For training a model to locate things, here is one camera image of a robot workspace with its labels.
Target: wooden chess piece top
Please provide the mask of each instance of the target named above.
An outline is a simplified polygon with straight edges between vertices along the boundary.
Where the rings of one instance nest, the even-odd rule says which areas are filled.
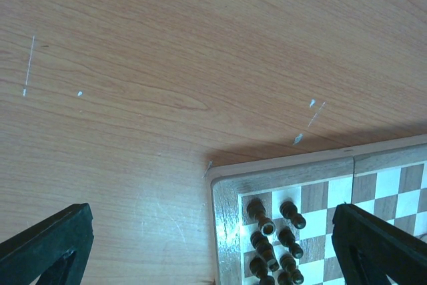
[[[267,264],[259,257],[255,257],[251,260],[249,269],[251,273],[258,278],[263,278],[268,274]]]
[[[276,285],[273,276],[266,276],[260,280],[260,285]]]
[[[306,227],[306,219],[298,213],[298,209],[293,202],[284,202],[280,206],[280,213],[285,219],[290,220],[292,225],[294,225],[297,229],[301,230]]]

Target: chessboard border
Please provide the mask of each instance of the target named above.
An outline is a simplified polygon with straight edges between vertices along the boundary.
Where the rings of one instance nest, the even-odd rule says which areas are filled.
[[[373,172],[427,159],[427,134],[211,168],[206,179],[216,249],[216,284],[241,284],[239,196]]]

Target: wooden table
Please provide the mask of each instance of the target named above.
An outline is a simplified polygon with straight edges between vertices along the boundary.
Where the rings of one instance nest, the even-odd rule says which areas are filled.
[[[89,202],[83,283],[212,283],[209,161],[426,133],[426,11],[2,0],[0,241]]]

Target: rook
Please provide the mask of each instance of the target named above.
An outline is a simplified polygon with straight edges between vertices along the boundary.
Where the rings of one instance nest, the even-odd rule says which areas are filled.
[[[260,232],[254,232],[251,235],[251,244],[255,248],[258,255],[267,263],[268,268],[275,272],[279,269],[278,260],[274,255],[273,246],[268,242],[268,238],[262,235]]]
[[[251,273],[260,279],[260,285],[274,285],[274,277],[268,276],[266,263],[259,257],[249,263]]]
[[[272,235],[276,231],[276,225],[274,225],[271,219],[266,217],[266,208],[259,198],[252,200],[246,211],[250,218],[258,221],[258,228],[264,236]]]
[[[278,283],[279,283],[279,285],[294,285],[294,283],[292,282],[292,279],[291,279],[291,275],[286,271],[283,271],[279,275]]]

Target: chess piece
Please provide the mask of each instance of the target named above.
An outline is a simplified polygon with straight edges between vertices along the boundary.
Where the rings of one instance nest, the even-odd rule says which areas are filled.
[[[273,246],[268,242],[268,238],[261,232],[254,232],[251,235],[251,244],[272,272],[279,269],[278,260],[274,255]]]
[[[260,279],[260,285],[274,285],[274,277],[268,276],[266,263],[259,257],[255,257],[249,263],[251,273]]]
[[[291,274],[289,274],[286,271],[283,271],[282,273],[280,273],[278,277],[278,283],[279,285],[294,285],[291,279]]]
[[[298,209],[294,203],[290,201],[284,202],[280,206],[280,213],[285,219],[291,220],[292,225],[294,225],[297,229],[301,230],[306,227],[306,219],[298,213]]]
[[[292,282],[299,285],[304,282],[304,277],[302,276],[299,269],[296,268],[296,261],[291,254],[284,254],[280,258],[280,266],[285,272],[290,274]]]
[[[246,208],[248,216],[258,221],[258,228],[264,236],[272,235],[276,231],[276,225],[266,217],[266,208],[259,198],[252,200]]]
[[[295,243],[294,233],[287,226],[279,233],[279,242],[289,249],[294,258],[300,259],[304,254],[300,245]]]

